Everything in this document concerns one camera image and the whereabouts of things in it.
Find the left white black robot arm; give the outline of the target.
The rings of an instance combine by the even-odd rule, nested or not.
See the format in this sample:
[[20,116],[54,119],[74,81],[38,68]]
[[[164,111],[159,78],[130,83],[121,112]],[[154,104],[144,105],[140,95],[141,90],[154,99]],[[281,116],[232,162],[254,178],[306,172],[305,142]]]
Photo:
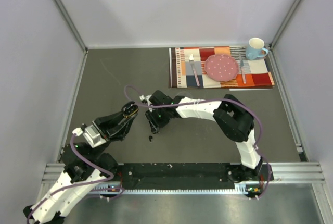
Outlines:
[[137,114],[137,105],[131,104],[118,113],[96,118],[89,126],[75,128],[63,148],[65,166],[55,184],[39,202],[24,208],[27,223],[63,223],[94,187],[115,179],[119,165],[105,149],[111,142],[124,140]]

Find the glossy black gold-striped earbud case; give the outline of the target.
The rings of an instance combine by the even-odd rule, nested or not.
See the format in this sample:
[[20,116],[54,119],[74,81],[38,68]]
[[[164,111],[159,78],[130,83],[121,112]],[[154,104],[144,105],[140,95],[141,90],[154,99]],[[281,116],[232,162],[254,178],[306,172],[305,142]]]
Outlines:
[[122,113],[124,118],[132,117],[137,112],[138,112],[138,106],[134,101],[130,101],[122,107]]

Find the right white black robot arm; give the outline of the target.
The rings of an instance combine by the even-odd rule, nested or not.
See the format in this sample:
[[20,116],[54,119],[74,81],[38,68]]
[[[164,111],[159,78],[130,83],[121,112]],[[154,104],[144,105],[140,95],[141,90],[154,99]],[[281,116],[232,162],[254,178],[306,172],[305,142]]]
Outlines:
[[171,119],[196,118],[215,122],[225,136],[235,142],[240,154],[240,165],[226,168],[233,182],[272,178],[272,169],[260,155],[254,134],[254,114],[234,96],[227,94],[223,99],[203,100],[185,96],[171,98],[157,90],[152,95],[140,96],[148,106],[145,116],[153,134],[164,128]]

